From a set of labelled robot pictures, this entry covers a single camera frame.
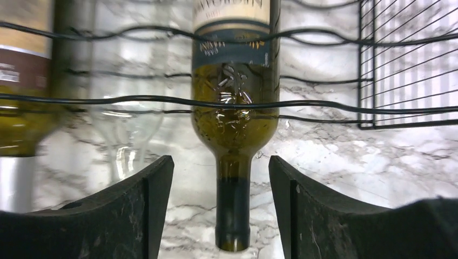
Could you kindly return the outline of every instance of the gray marble veining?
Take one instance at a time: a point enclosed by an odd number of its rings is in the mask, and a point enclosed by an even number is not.
[[[311,1],[323,5],[336,2]],[[124,1],[101,3],[119,13],[136,11],[132,6],[121,7],[119,4]],[[174,3],[169,24],[190,30],[191,14],[186,11],[190,0]],[[358,7],[318,11],[284,1],[281,22],[283,29],[312,26],[357,38]],[[299,37],[335,40],[323,35]],[[190,40],[178,37],[167,42],[166,72],[188,72]],[[353,45],[300,46],[291,40],[282,40],[281,66],[282,74],[310,80],[355,79],[359,68],[358,49]],[[86,83],[80,80],[81,97],[87,95]],[[283,80],[281,87],[281,100],[318,99],[357,105],[356,84],[309,85]],[[189,98],[190,80],[170,79],[166,94]],[[166,104],[165,108],[187,107]],[[353,113],[322,107],[282,108],[281,112],[318,119],[355,119]],[[456,130],[457,126],[444,126],[361,131],[354,125],[281,120],[276,135],[253,160],[252,246],[242,254],[230,255],[214,246],[214,157],[197,138],[188,115],[168,114],[149,142],[146,155],[148,161],[153,161],[169,154],[176,164],[159,258],[284,258],[268,179],[271,155],[281,156],[304,174],[343,194],[380,206],[397,207],[438,195],[457,197]],[[87,116],[74,115],[65,127],[42,143],[35,208],[59,207],[105,188],[110,182],[106,152],[104,139],[93,129]]]

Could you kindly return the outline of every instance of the black wire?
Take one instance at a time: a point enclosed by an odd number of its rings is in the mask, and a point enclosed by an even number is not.
[[[67,104],[67,105],[106,105],[122,103],[125,101],[157,101],[161,103],[181,104],[197,107],[243,110],[243,109],[269,109],[293,106],[320,106],[344,110],[347,112],[367,113],[367,114],[433,114],[433,113],[447,113],[457,112],[458,106],[447,106],[437,108],[417,108],[417,109],[372,109],[372,108],[358,108],[345,104],[336,103],[334,101],[323,100],[292,100],[292,101],[279,101],[276,103],[264,104],[224,104],[213,103],[209,101],[195,101],[184,98],[170,97],[170,96],[123,96],[106,99],[68,99],[68,98],[44,98],[34,96],[22,96],[16,94],[1,93],[0,99],[27,101],[32,103],[47,103],[47,104]]]
[[[65,107],[65,109],[70,113],[88,113],[86,109]],[[0,112],[0,117],[18,117],[23,113],[38,113],[38,114],[52,114],[52,113],[62,113],[61,111],[31,111],[31,110],[20,110],[15,109],[13,112],[9,109],[0,108],[0,111],[5,111],[6,113]],[[191,110],[166,110],[166,111],[126,111],[126,110],[111,110],[111,109],[102,109],[106,112],[122,112],[128,114],[192,114]],[[327,124],[359,124],[359,123],[372,123],[371,120],[319,120],[319,119],[309,119],[292,115],[279,115],[278,119],[289,119],[297,120],[311,123],[327,123]]]
[[[125,73],[102,71],[102,70],[77,71],[73,69],[66,69],[65,72],[72,74],[74,76],[95,76],[98,74],[103,74],[106,76],[124,77],[124,78],[129,78],[129,79],[142,79],[142,80],[152,80],[155,78],[191,77],[190,73],[139,75],[139,74],[125,74]],[[339,84],[352,84],[352,83],[372,81],[372,79],[370,78],[350,79],[350,80],[342,80],[342,81],[312,81],[312,80],[302,79],[299,77],[288,76],[288,75],[280,75],[280,79],[291,79],[291,80],[296,80],[302,83],[312,84],[312,85],[339,85]]]
[[[52,39],[68,39],[68,40],[82,40],[82,41],[88,41],[88,40],[106,40],[109,38],[113,37],[119,37],[126,32],[129,31],[136,31],[136,30],[159,30],[159,31],[167,31],[170,32],[174,35],[182,35],[188,38],[196,39],[196,40],[203,40],[203,41],[214,41],[214,39],[210,37],[203,37],[199,35],[195,35],[193,33],[167,27],[167,26],[160,26],[160,25],[140,25],[140,26],[133,26],[124,30],[120,30],[118,32],[110,32],[107,33],[106,35],[93,35],[93,36],[83,36],[83,35],[66,35],[66,34],[59,34],[59,33],[52,33],[52,32],[47,32],[47,31],[42,31],[42,30],[37,30],[25,26],[21,26],[18,24],[13,24],[13,23],[7,23],[7,22],[0,22],[0,28],[8,28],[8,29],[13,29],[13,30],[18,30],[18,31],[23,31],[23,32],[28,32],[31,34],[35,35],[40,35],[40,36],[45,36],[48,38]],[[431,38],[425,38],[425,39],[418,39],[418,40],[410,40],[410,41],[405,41],[405,42],[388,42],[388,43],[375,43],[372,39],[364,39],[364,40],[352,40],[348,39],[337,32],[329,31],[329,30],[324,30],[324,29],[319,29],[319,28],[301,28],[301,29],[294,29],[294,30],[287,30],[279,33],[274,33],[268,36],[263,36],[260,38],[257,38],[255,41],[268,41],[272,40],[275,38],[280,38],[280,37],[286,37],[286,38],[291,38],[292,40],[299,41],[298,39],[295,39],[292,37],[293,35],[296,34],[302,34],[302,33],[322,33],[322,34],[328,34],[331,36],[335,36],[337,38],[340,38],[342,41],[339,43],[339,45],[345,45],[349,43],[353,44],[358,44],[358,45],[364,45],[364,46],[376,46],[376,47],[399,47],[399,46],[412,46],[412,45],[421,45],[421,44],[428,44],[428,43],[433,43],[433,42],[440,42],[444,40],[451,40],[451,39],[457,39],[458,38],[458,33],[451,33],[447,35],[442,35],[442,36],[437,36],[437,37],[431,37]],[[221,42],[225,43],[249,43],[253,42],[254,40],[249,40],[249,39],[220,39]],[[318,44],[318,43],[310,43],[311,45],[319,45],[319,46],[329,46],[328,44]]]

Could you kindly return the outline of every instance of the bottle label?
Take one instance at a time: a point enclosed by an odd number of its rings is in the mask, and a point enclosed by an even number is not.
[[[0,3],[4,22],[52,31],[53,0],[15,0]],[[45,88],[49,74],[52,40],[0,28],[0,85]]]
[[[192,70],[217,63],[246,63],[267,67],[270,42],[230,44],[218,39],[252,39],[270,32],[271,0],[194,0],[193,31],[212,38],[193,43]]]

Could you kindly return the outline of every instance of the wire rack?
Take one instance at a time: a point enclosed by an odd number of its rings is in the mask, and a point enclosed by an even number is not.
[[[87,112],[79,105],[114,104],[124,101],[155,101],[186,106],[213,108],[272,108],[291,106],[321,106],[336,108],[358,114],[357,120],[319,120],[281,115],[279,118],[316,123],[358,124],[360,129],[393,127],[418,127],[458,124],[458,3],[454,0],[353,0],[336,5],[310,5],[303,0],[289,0],[306,8],[316,10],[339,9],[358,4],[360,7],[360,33],[357,39],[347,38],[335,31],[320,28],[297,28],[286,30],[258,40],[286,37],[306,46],[359,46],[359,77],[347,81],[310,81],[289,75],[282,79],[294,79],[311,84],[358,83],[358,106],[348,106],[324,100],[292,100],[270,104],[221,104],[169,96],[123,96],[107,99],[65,99],[20,96],[0,93],[0,100],[15,100],[49,104],[63,104],[71,112]],[[149,0],[142,3],[153,3]],[[97,34],[76,28],[63,28],[56,32],[40,31],[0,20],[0,28],[19,30],[57,40],[91,42],[123,37],[128,40],[150,41],[128,37],[126,33],[138,30],[156,30],[167,34],[171,40],[176,36],[194,40],[212,40],[189,31],[160,25],[139,25]],[[307,42],[295,37],[298,34],[318,33],[336,38],[329,43]],[[221,39],[228,44],[246,43],[243,40]],[[72,71],[64,73],[78,77],[105,74],[116,77],[151,80],[156,77],[189,77],[188,71],[176,74],[120,74],[116,71]],[[159,111],[160,113],[191,113],[190,110]]]
[[[458,3],[448,0],[367,0],[360,39],[402,42],[458,30]],[[433,108],[458,103],[458,41],[404,47],[359,47],[358,107]],[[458,124],[458,113],[358,114],[362,130]]]

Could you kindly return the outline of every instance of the green glass bottle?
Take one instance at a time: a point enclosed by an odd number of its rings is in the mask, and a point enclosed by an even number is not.
[[[0,2],[2,20],[52,31],[53,0]],[[52,40],[0,28],[0,93],[60,97],[52,80]],[[37,145],[60,124],[62,107],[0,100],[0,210],[32,210]]]
[[[192,98],[226,104],[279,101],[279,40],[256,41],[279,29],[280,0],[195,0],[193,29],[214,41],[193,41]],[[219,38],[254,42],[227,44]],[[277,108],[193,108],[192,122],[217,160],[216,245],[250,245],[250,174],[255,153],[278,124]]]

